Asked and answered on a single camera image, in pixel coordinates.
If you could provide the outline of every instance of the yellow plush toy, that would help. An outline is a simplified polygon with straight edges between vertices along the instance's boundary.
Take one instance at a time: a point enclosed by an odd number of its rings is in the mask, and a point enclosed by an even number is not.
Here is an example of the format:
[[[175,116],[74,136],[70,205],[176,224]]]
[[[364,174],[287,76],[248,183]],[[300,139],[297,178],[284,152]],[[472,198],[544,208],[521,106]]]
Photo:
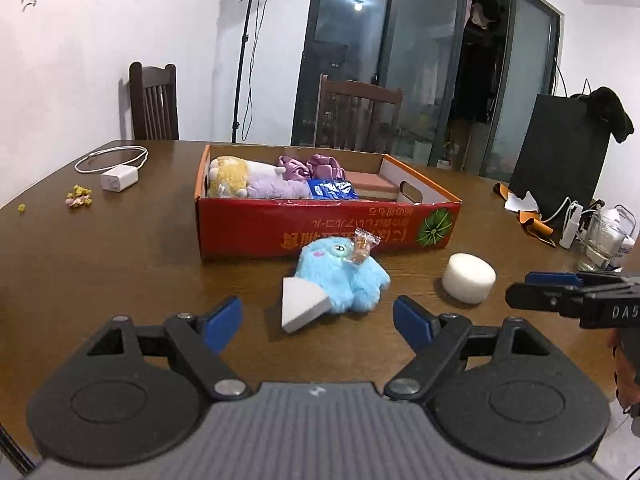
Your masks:
[[[246,198],[249,175],[244,158],[219,156],[209,169],[209,196],[212,198]]]

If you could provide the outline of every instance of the chair backrest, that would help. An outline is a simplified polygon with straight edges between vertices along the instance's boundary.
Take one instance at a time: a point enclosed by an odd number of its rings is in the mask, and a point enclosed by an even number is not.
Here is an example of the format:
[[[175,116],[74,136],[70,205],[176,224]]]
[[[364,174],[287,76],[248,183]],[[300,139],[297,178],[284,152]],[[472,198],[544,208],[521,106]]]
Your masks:
[[[129,67],[134,139],[178,140],[175,65]]]
[[[385,104],[393,105],[383,122]],[[396,134],[402,90],[320,76],[314,146],[388,153]]]

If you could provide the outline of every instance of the orange cloth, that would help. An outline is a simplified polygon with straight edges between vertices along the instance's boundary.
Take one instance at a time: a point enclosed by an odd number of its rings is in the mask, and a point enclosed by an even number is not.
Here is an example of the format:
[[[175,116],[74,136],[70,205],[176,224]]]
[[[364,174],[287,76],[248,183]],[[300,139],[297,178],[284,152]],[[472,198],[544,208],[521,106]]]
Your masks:
[[[504,184],[498,183],[494,186],[494,193],[500,195],[503,199],[507,200],[509,196],[509,188]],[[556,246],[556,243],[550,238],[554,230],[546,224],[543,224],[539,213],[531,211],[520,211],[518,213],[518,221],[522,228],[530,236],[536,237],[541,242],[552,247]]]

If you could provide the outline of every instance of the glass sliding door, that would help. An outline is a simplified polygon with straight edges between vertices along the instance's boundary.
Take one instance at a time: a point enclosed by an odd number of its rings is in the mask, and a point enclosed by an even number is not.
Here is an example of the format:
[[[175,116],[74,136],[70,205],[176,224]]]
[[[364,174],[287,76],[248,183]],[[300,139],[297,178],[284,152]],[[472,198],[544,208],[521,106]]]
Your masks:
[[[381,84],[401,88],[404,97],[391,152],[434,165],[444,142],[466,0],[393,0],[392,7]]]
[[[314,138],[320,76],[377,79],[387,0],[312,0],[305,39],[292,144]]]
[[[508,74],[499,119],[481,175],[508,182],[520,156],[538,94],[549,94],[558,46],[558,16],[535,0],[512,0]]]

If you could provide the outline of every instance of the small white bottle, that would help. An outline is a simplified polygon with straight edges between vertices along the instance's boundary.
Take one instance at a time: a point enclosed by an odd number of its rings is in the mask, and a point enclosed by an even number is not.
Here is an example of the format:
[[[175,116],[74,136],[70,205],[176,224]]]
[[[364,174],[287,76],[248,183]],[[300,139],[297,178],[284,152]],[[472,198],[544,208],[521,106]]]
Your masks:
[[[578,232],[578,226],[580,225],[580,216],[582,216],[582,206],[577,204],[575,206],[574,213],[571,215],[569,223],[564,228],[564,233],[562,233],[560,246],[563,249],[569,249],[571,244],[574,243],[575,235]]]

